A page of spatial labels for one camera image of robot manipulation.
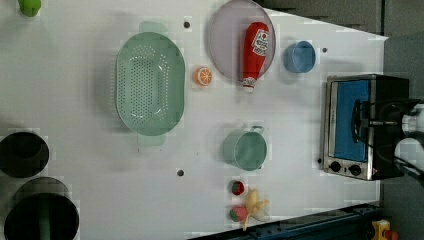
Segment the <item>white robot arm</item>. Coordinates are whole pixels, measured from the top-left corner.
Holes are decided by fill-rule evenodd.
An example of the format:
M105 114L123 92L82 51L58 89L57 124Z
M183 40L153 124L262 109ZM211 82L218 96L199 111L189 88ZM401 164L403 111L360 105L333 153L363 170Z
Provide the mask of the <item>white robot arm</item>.
M390 170L423 185L423 102L419 99L384 101L368 126L382 132L372 144L377 158Z

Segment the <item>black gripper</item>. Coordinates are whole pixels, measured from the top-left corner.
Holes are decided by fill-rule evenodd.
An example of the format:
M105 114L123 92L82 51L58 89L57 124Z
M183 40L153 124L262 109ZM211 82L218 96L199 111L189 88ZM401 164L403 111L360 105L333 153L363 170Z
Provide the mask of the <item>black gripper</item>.
M376 146L395 147L406 138L421 141L420 104L420 99L410 98L375 102L376 117L369 120L368 126L374 130Z

